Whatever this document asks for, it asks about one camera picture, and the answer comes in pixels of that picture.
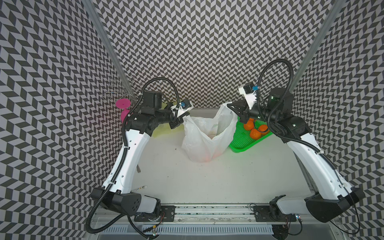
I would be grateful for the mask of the white plastic bag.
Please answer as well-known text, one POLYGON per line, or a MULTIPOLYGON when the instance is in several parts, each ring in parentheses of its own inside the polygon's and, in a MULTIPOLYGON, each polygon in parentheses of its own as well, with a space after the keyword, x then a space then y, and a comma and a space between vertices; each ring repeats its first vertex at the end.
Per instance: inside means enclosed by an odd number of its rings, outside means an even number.
POLYGON ((182 149, 192 162, 210 162, 229 147, 237 122, 238 116, 228 108, 228 103, 220 106, 214 118, 186 116, 182 149))

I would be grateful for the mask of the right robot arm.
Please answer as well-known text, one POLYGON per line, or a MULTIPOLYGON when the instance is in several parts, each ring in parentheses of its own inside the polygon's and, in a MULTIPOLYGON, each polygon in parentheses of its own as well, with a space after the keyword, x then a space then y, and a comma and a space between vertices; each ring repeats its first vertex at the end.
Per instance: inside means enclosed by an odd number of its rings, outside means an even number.
POLYGON ((294 95, 284 88, 274 88, 262 99, 257 90, 252 84, 239 87, 244 100, 229 104, 229 109, 241 123, 245 124, 249 119, 270 120, 281 127, 281 140, 298 157, 317 187, 317 192, 308 197, 275 197, 270 201, 271 216, 275 219, 278 214, 310 214, 327 223, 362 201, 364 191, 353 187, 340 175, 321 150, 305 120, 293 115, 294 95))

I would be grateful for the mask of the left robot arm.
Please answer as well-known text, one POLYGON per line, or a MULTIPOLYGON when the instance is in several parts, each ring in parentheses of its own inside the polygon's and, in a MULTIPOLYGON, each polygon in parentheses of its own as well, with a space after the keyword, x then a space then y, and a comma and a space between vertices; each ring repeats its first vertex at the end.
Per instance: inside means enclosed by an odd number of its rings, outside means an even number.
POLYGON ((124 216, 149 214, 157 218, 161 214, 159 199, 133 192, 134 174, 153 131, 161 124, 169 124, 171 129, 178 127, 194 107, 184 99, 175 106, 168 104, 162 108, 162 96, 160 92, 144 92, 139 111, 128 117, 115 165, 102 187, 91 193, 97 207, 124 216))

